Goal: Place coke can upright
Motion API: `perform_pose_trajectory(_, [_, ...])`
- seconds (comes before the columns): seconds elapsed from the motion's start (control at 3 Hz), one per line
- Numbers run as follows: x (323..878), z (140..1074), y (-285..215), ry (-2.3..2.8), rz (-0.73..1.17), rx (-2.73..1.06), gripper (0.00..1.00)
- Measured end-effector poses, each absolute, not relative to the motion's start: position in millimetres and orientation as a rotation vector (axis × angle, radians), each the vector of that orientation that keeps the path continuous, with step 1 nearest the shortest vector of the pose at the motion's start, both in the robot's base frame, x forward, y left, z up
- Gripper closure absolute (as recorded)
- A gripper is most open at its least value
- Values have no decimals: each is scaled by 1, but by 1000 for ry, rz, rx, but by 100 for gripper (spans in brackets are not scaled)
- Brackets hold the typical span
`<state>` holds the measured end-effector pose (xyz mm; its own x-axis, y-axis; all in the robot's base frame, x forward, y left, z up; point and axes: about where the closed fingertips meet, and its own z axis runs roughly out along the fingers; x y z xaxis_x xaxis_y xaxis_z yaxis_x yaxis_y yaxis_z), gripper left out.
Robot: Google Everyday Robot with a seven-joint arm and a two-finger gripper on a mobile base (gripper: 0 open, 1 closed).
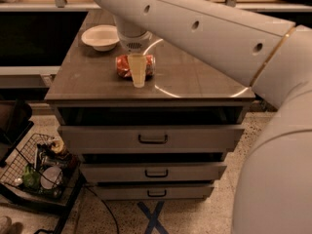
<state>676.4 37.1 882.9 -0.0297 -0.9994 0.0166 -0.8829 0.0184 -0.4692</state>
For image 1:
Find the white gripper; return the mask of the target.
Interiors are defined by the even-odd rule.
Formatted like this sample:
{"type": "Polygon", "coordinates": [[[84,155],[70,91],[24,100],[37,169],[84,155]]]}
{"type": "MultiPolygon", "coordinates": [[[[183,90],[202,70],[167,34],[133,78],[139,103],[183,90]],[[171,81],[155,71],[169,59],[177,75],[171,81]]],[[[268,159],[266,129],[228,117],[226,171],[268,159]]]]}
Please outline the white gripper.
{"type": "MultiPolygon", "coordinates": [[[[127,53],[142,53],[150,44],[152,34],[146,31],[136,37],[125,36],[118,33],[120,44],[127,53]]],[[[146,76],[146,57],[142,54],[128,55],[128,64],[135,88],[142,88],[146,76]]]]}

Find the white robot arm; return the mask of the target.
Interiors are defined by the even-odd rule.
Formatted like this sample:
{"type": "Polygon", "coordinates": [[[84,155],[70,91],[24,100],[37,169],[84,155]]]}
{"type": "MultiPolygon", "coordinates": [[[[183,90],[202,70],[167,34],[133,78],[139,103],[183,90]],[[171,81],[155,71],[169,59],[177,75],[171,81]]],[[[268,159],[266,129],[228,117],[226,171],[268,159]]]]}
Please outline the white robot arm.
{"type": "Polygon", "coordinates": [[[233,234],[312,234],[312,32],[204,0],[94,0],[277,108],[242,167],[233,234]]]}

